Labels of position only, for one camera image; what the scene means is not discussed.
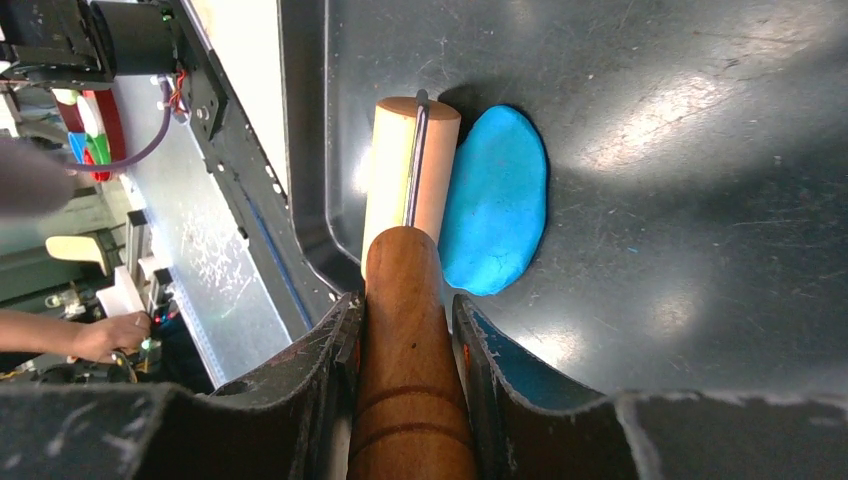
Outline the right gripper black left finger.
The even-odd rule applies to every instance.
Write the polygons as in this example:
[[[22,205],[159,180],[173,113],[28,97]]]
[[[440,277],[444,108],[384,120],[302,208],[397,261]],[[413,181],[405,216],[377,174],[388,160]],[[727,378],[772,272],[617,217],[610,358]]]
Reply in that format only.
[[[5,479],[342,479],[363,299],[210,395],[171,383],[1,390]]]

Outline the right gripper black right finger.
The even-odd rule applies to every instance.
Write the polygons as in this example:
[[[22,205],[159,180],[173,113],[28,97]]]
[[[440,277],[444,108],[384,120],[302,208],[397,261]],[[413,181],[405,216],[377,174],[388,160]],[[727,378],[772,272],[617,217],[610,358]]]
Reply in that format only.
[[[605,395],[503,334],[466,295],[453,345],[486,479],[843,479],[843,396]]]

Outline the wooden rolling pin roller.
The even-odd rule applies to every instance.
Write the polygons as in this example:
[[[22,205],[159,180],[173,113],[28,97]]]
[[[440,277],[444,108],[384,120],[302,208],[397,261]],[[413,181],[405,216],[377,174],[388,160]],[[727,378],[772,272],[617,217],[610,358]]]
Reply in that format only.
[[[425,90],[376,104],[351,479],[474,479],[438,253],[460,114]]]

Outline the person forearm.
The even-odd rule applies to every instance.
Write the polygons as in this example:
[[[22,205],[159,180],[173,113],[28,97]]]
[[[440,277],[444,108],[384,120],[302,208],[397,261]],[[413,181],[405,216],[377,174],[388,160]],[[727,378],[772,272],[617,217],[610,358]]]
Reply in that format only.
[[[1,311],[1,351],[50,353],[81,357],[81,326],[58,318],[11,310]]]

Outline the person hand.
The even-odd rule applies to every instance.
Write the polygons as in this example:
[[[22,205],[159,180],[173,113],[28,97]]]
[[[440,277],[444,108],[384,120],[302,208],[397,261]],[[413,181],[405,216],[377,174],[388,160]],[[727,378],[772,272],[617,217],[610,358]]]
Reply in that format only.
[[[111,316],[80,325],[68,355],[100,363],[112,363],[113,353],[137,352],[150,337],[152,321],[143,312]]]

